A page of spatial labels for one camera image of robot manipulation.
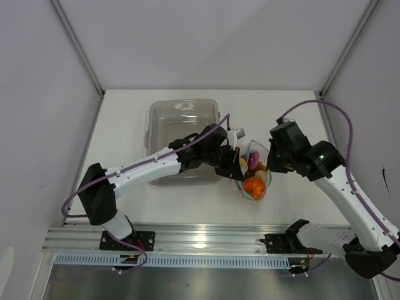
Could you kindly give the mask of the yellow toy lemon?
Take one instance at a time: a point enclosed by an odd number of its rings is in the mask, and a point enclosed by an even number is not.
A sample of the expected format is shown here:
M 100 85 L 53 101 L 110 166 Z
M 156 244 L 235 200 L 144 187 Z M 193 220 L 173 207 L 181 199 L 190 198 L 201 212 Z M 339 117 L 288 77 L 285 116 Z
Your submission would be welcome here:
M 241 167 L 241 171 L 242 171 L 244 174 L 246 174 L 247 171 L 248 171 L 248 164 L 247 164 L 247 161 L 246 161 L 243 157 L 240 157 L 240 158 L 239 158 L 239 164 L 240 164 L 240 167 Z

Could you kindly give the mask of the clear zip top bag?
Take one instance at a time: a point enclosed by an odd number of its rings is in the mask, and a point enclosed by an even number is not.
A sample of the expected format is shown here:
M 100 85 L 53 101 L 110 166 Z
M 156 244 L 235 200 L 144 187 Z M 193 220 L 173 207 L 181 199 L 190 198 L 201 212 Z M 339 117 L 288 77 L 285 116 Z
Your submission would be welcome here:
M 258 208 L 271 185 L 271 172 L 267 167 L 269 150 L 260 142 L 250 140 L 240 147 L 239 163 L 243 181 L 237 187 L 244 199 L 251 201 Z

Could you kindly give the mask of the orange toy pumpkin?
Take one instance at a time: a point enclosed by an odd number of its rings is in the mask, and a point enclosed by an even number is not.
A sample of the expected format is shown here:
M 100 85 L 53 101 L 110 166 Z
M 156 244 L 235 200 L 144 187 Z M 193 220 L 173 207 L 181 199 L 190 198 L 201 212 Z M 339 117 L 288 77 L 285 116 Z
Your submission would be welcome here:
M 251 199 L 258 201 L 266 189 L 266 183 L 260 177 L 249 177 L 244 180 L 242 188 Z

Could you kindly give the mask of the yellow toy ginger root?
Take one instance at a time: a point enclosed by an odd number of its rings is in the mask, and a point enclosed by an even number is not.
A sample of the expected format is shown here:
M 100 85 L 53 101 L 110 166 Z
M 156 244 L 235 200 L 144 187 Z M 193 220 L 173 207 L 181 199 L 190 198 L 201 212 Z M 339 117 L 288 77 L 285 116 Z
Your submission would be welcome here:
M 255 173 L 255 176 L 257 177 L 264 176 L 268 173 L 266 166 L 261 161 L 258 162 L 257 166 L 253 169 L 253 171 Z

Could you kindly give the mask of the purple toy onion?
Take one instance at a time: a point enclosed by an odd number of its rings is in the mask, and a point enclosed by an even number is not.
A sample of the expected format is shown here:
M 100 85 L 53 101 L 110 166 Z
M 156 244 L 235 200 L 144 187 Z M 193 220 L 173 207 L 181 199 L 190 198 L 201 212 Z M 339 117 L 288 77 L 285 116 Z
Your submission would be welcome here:
M 260 160 L 260 153 L 258 151 L 251 151 L 247 159 L 247 167 L 249 170 L 253 170 L 257 167 Z

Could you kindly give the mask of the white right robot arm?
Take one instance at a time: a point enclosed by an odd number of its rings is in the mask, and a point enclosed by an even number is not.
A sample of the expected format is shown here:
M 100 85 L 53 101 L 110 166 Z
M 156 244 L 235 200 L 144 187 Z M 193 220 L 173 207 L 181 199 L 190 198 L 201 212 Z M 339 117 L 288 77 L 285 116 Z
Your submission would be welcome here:
M 300 219 L 286 230 L 292 252 L 314 248 L 345 259 L 359 276 L 372 279 L 399 256 L 399 229 L 391 224 L 346 172 L 346 162 L 327 141 L 311 144 L 294 121 L 279 118 L 270 131 L 267 168 L 294 172 L 323 191 L 349 222 L 349 229 L 328 229 Z

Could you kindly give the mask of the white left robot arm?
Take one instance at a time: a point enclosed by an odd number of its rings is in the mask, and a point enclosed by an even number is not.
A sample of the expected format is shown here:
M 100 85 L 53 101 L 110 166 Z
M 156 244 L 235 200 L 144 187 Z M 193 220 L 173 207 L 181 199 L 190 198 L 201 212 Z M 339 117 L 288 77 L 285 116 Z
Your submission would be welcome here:
M 221 177 L 242 181 L 238 140 L 243 129 L 224 129 L 217 124 L 206 126 L 170 142 L 160 151 L 131 166 L 104 168 L 100 163 L 88 167 L 78 189 L 78 197 L 89 223 L 101 226 L 114 236 L 120 249 L 131 249 L 136 242 L 128 217 L 117 209 L 116 201 L 132 188 L 159 178 L 197 169 L 203 164 L 213 167 Z

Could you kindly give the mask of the clear grey plastic bin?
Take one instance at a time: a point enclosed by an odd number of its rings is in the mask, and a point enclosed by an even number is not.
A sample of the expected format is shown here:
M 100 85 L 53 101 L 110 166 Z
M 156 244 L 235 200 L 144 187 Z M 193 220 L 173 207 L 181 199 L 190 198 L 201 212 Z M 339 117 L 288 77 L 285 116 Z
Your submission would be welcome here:
M 149 126 L 145 135 L 149 156 L 169 143 L 190 134 L 200 133 L 206 126 L 219 122 L 218 104 L 213 99 L 180 99 L 154 102 L 150 107 Z M 155 186 L 214 184 L 221 180 L 211 166 L 150 182 Z

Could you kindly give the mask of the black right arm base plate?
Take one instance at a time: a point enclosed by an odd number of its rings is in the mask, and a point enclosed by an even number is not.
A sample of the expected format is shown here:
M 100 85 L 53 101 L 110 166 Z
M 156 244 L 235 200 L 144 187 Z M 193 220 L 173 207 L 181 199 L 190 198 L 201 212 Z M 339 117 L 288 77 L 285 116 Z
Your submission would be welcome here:
M 288 236 L 283 233 L 269 233 L 259 239 L 266 247 L 269 254 L 322 254 L 323 252 L 316 248 L 306 248 L 296 236 Z

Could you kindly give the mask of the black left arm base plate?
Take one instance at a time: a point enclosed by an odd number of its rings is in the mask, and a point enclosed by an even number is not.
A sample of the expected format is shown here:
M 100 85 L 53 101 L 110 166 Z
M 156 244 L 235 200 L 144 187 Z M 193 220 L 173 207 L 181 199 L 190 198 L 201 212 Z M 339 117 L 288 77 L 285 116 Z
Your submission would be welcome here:
M 154 231 L 136 231 L 135 236 L 130 235 L 122 241 L 144 251 L 153 251 L 156 241 L 156 233 Z M 133 251 L 132 247 L 128 247 L 115 241 L 107 231 L 102 232 L 99 249 L 102 251 Z

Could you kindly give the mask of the right aluminium frame post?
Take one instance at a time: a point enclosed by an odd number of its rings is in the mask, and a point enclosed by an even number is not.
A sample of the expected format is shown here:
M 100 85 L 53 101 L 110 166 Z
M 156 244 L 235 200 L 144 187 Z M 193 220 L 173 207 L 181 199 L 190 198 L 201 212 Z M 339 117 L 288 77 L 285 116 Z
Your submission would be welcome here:
M 330 71 L 329 76 L 327 77 L 326 81 L 324 82 L 319 92 L 319 98 L 321 100 L 324 100 L 328 95 L 329 90 L 332 88 L 333 84 L 337 80 L 341 71 L 344 69 L 348 59 L 351 57 L 351 54 L 354 52 L 363 34 L 366 32 L 369 23 L 373 20 L 373 17 L 377 13 L 380 5 L 383 2 L 384 1 L 382 0 L 368 1 L 366 8 L 362 12 L 361 17 L 357 21 L 355 28 L 352 30 L 349 39 L 347 40 L 337 61 L 335 62 L 332 70 Z

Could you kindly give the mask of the aluminium frame post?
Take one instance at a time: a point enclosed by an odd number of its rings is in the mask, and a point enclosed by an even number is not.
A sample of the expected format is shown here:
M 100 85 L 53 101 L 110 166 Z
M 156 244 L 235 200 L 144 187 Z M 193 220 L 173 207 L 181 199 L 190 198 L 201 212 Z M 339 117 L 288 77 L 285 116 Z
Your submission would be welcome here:
M 96 94 L 102 99 L 105 91 L 101 86 L 101 83 L 94 72 L 93 66 L 76 34 L 72 23 L 69 20 L 68 15 L 66 14 L 61 1 L 59 0 L 49 0 L 49 6 L 51 7 L 56 19 L 58 20 L 64 34 L 69 41 L 72 50 L 74 51 L 83 71 L 86 73 L 89 78 Z
M 368 1 L 366 8 L 362 12 L 361 17 L 357 21 L 355 28 L 352 30 L 349 39 L 347 40 L 337 61 L 335 62 L 332 70 L 330 71 L 329 76 L 327 77 L 326 81 L 324 82 L 319 92 L 319 98 L 321 100 L 324 100 L 328 95 L 329 90 L 332 88 L 333 84 L 337 80 L 341 71 L 344 69 L 348 59 L 351 57 L 351 54 L 354 52 L 363 34 L 366 32 L 369 23 L 373 20 L 373 17 L 377 13 L 380 5 L 383 2 L 384 1 L 382 0 Z

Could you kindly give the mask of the aluminium table edge rail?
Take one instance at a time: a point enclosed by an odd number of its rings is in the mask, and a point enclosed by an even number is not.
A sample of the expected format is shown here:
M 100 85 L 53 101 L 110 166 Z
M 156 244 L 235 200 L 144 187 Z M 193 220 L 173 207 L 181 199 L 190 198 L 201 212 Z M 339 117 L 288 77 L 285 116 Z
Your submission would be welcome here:
M 283 233 L 285 225 L 151 224 L 136 223 L 137 231 L 156 233 L 153 254 L 255 256 L 266 247 L 259 242 L 267 233 Z M 103 228 L 88 222 L 51 227 L 43 252 L 98 253 Z

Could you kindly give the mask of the left aluminium frame post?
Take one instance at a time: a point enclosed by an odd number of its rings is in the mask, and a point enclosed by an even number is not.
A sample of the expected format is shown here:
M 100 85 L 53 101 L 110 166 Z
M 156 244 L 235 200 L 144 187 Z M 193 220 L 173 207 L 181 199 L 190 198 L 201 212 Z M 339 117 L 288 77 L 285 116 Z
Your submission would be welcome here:
M 68 15 L 66 14 L 61 1 L 59 0 L 49 0 L 49 6 L 51 7 L 56 19 L 58 20 L 64 34 L 69 41 L 72 50 L 74 51 L 83 71 L 86 73 L 89 78 L 96 94 L 102 99 L 105 91 L 101 86 L 101 83 L 94 72 L 93 66 L 76 34 L 72 23 L 69 20 Z

